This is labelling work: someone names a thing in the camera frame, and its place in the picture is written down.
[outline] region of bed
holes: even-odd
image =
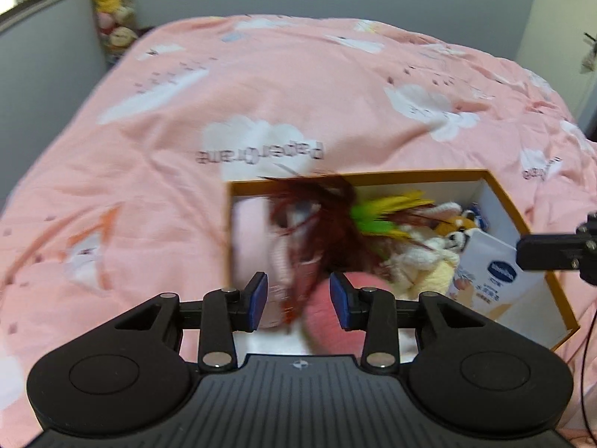
[[[157,293],[190,301],[223,285],[228,180],[483,168],[534,231],[572,231],[597,209],[596,159],[546,81],[478,50],[354,19],[159,27],[97,86],[0,220],[0,444],[40,431],[25,379],[46,352]],[[577,274],[560,280],[581,330],[558,353],[578,385],[597,292]],[[241,356],[309,349],[300,332],[267,335],[237,338]],[[195,350],[185,335],[181,354]],[[575,443],[586,437],[578,394],[560,423]]]

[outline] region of window sill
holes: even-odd
[[[34,15],[35,13],[38,13],[42,10],[45,10],[46,8],[49,8],[50,6],[59,3],[60,1],[62,0],[42,0],[32,4],[22,12],[19,12],[16,15],[8,18],[6,21],[0,23],[0,33],[8,30],[13,25],[16,25],[19,22],[22,22],[29,16]]]

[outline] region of pink plush toy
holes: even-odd
[[[392,291],[392,287],[380,278],[368,273],[346,273],[355,288],[374,286]],[[340,328],[334,306],[329,298],[329,279],[322,281],[311,295],[303,313],[304,327],[313,348],[320,355],[353,354],[360,358],[365,342],[365,332],[345,332]]]

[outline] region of ribbed gray panel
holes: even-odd
[[[301,365],[301,360],[308,365]],[[138,434],[76,440],[47,432],[31,448],[564,448],[554,432],[517,441],[455,434],[424,417],[401,384],[350,357],[252,355],[206,377],[175,416]]]

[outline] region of black mechanical device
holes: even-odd
[[[576,234],[532,235],[524,269],[580,269],[590,283],[597,215]],[[434,292],[418,302],[356,290],[332,274],[345,330],[364,330],[351,355],[248,355],[233,331],[253,332],[267,276],[197,302],[162,293],[40,359],[27,392],[44,432],[31,448],[564,448],[555,430],[572,394],[550,350]],[[198,362],[179,355],[200,329]],[[400,362],[398,329],[419,353]]]

